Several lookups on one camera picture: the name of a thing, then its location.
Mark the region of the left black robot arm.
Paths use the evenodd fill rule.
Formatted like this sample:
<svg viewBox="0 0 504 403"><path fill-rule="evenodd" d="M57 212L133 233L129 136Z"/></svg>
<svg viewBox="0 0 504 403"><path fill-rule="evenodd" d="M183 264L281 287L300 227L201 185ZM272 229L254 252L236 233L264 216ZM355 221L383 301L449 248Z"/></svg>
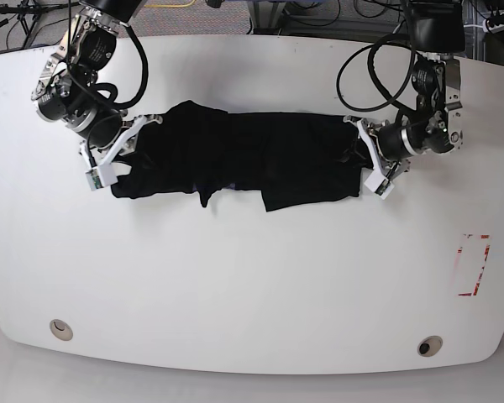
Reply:
<svg viewBox="0 0 504 403"><path fill-rule="evenodd" d="M367 54L369 77L382 95L374 107L342 104L352 112L372 113L393 106L391 123L358 119L359 138L346 165L352 174L369 168L390 182L402 163L427 151L448 154L463 142L460 123L461 72L455 54L465 49L463 6L460 1L402 1L407 30L396 30L362 50ZM384 46L409 50L407 73L401 87L391 93L375 69L375 58Z"/></svg>

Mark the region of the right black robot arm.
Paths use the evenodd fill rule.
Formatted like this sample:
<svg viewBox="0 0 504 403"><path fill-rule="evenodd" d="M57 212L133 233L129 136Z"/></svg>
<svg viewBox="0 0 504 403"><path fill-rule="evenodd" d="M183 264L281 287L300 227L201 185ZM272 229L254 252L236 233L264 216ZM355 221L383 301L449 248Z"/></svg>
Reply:
<svg viewBox="0 0 504 403"><path fill-rule="evenodd" d="M113 146L124 132L123 118L142 99L148 86L149 62L132 19L144 1L82 1L83 9L68 17L68 27L57 51L46 61L31 100L48 122L62 120L83 138L81 152L96 166L92 148ZM98 72L111 60L117 46L118 27L124 27L138 51L139 89L126 102L118 102L118 88L100 82Z"/></svg>

